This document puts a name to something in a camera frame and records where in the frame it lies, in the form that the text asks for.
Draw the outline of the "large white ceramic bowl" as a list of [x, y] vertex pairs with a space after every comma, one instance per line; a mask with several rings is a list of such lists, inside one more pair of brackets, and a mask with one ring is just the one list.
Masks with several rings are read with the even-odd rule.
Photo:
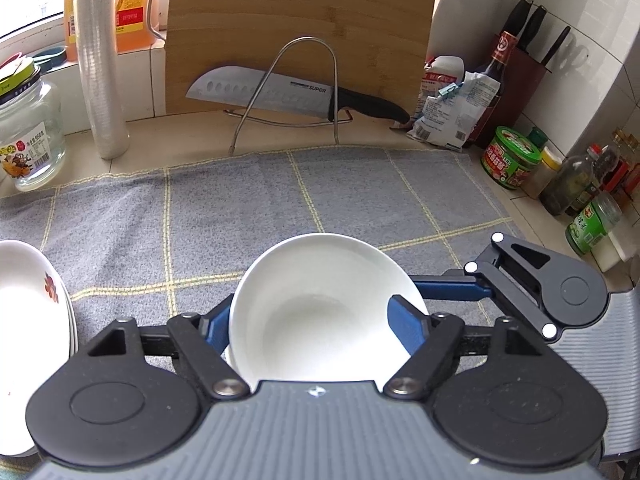
[[409, 357], [387, 322], [395, 295], [426, 309], [409, 275], [378, 248], [329, 233], [284, 240], [235, 291], [229, 362], [252, 388], [261, 380], [382, 387]]

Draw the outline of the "white plastic container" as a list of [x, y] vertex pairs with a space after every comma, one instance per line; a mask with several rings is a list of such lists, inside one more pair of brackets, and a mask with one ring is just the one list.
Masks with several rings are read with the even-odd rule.
[[603, 273], [619, 263], [629, 262], [639, 253], [639, 223], [632, 226], [626, 220], [620, 220], [591, 253]]

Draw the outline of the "green label glass jar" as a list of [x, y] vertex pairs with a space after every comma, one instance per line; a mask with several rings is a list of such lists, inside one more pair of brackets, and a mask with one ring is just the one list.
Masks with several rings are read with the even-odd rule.
[[608, 192], [601, 192], [579, 211], [565, 229], [567, 243], [578, 255], [592, 251], [623, 217], [620, 205]]

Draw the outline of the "grey checked dish mat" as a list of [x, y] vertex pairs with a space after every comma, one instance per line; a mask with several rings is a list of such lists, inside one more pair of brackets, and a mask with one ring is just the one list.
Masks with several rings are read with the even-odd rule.
[[87, 341], [119, 316], [162, 324], [206, 312], [269, 247], [348, 235], [410, 274], [478, 256], [511, 215], [466, 155], [310, 148], [101, 176], [6, 197], [1, 235], [38, 247]]

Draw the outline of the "dark green oil bottle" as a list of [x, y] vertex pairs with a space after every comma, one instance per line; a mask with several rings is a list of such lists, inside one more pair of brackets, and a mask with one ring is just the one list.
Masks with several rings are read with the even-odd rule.
[[585, 153], [570, 156], [563, 162], [558, 174], [539, 195], [539, 201], [549, 214], [562, 214], [585, 191], [593, 176], [593, 163], [601, 153], [598, 144], [591, 144]]

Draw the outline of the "green lid sauce tub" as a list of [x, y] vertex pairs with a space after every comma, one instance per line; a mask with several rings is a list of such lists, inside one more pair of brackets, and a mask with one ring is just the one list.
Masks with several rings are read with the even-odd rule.
[[492, 180], [508, 190], [519, 188], [541, 161], [540, 149], [517, 131], [498, 127], [480, 162]]

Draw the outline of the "yellow lid spice jar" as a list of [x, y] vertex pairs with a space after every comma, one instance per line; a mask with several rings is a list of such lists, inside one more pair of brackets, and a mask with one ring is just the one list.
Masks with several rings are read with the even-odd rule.
[[532, 170], [522, 185], [525, 194], [531, 198], [537, 198], [556, 176], [562, 167], [562, 163], [562, 157], [555, 150], [545, 145], [540, 154], [539, 164]]

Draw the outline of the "red cap sauce bottle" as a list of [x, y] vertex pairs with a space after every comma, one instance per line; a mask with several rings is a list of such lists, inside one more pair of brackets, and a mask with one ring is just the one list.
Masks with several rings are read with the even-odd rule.
[[629, 170], [633, 160], [634, 141], [629, 141], [629, 136], [622, 129], [617, 128], [612, 133], [612, 141], [601, 148], [600, 155], [592, 165], [591, 181], [565, 212], [570, 217], [577, 216], [590, 200], [608, 186], [608, 182], [616, 178], [621, 179]]

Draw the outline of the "white seasoning bag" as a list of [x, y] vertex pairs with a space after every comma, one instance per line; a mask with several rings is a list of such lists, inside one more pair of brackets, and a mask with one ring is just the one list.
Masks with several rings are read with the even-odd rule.
[[498, 94], [501, 76], [468, 72], [462, 58], [441, 55], [425, 63], [419, 98], [407, 136], [460, 151]]

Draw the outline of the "white plate fruit pattern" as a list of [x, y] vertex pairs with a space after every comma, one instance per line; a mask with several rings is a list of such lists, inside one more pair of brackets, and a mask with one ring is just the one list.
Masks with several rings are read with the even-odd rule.
[[35, 454], [30, 397], [78, 348], [66, 287], [50, 261], [20, 240], [1, 243], [1, 456]]

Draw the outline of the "dark red knife block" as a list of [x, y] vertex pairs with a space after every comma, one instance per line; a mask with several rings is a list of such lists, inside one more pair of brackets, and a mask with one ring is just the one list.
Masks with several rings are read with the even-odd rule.
[[528, 53], [528, 46], [537, 36], [547, 15], [547, 9], [544, 6], [537, 6], [533, 15], [529, 15], [532, 5], [533, 0], [520, 0], [503, 26], [506, 32], [510, 32], [515, 37], [515, 47], [503, 72], [501, 96], [494, 108], [489, 110], [480, 128], [480, 134], [474, 141], [474, 144], [480, 148], [488, 147], [498, 127], [515, 125], [518, 116], [544, 79], [544, 75], [548, 73], [547, 65], [570, 32], [570, 26], [566, 26], [542, 61], [536, 61]]

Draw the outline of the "dark soy sauce bottle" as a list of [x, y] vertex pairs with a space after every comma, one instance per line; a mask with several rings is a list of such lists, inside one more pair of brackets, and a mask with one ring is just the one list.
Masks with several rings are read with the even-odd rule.
[[494, 110], [496, 104], [500, 99], [504, 70], [506, 69], [506, 64], [508, 64], [511, 53], [517, 43], [518, 37], [514, 36], [507, 30], [504, 30], [498, 39], [494, 52], [492, 52], [490, 63], [484, 69], [485, 75], [488, 75], [491, 79], [498, 82], [498, 90], [489, 102], [488, 107], [486, 107], [483, 115], [480, 116], [480, 119], [476, 123], [474, 130], [471, 132], [468, 139], [469, 144], [473, 144], [480, 136], [480, 133], [482, 132], [486, 122], [488, 121], [490, 113]]

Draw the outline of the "clear glass honey jar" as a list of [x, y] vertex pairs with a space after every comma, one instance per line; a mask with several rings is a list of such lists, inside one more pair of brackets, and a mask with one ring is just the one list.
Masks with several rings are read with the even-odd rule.
[[60, 172], [66, 146], [58, 88], [30, 56], [1, 67], [1, 171], [17, 191], [41, 188]]

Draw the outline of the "bamboo cutting board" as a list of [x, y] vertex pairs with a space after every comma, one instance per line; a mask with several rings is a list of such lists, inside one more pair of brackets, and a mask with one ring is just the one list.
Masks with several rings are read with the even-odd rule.
[[337, 82], [413, 110], [435, 0], [169, 0], [168, 114], [216, 110], [186, 97], [218, 66]]

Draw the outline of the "orange oil jug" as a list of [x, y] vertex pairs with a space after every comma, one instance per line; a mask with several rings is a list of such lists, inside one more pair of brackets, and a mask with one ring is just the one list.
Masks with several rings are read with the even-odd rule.
[[[117, 52], [140, 50], [149, 47], [153, 40], [146, 19], [158, 24], [156, 0], [115, 0], [115, 24]], [[74, 0], [64, 0], [64, 39], [66, 58], [77, 61], [77, 41]]]

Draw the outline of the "plastic wrap roll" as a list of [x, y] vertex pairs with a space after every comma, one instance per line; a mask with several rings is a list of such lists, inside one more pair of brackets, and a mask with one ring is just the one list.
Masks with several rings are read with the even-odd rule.
[[115, 0], [74, 0], [77, 59], [90, 128], [101, 158], [129, 148], [116, 77]]

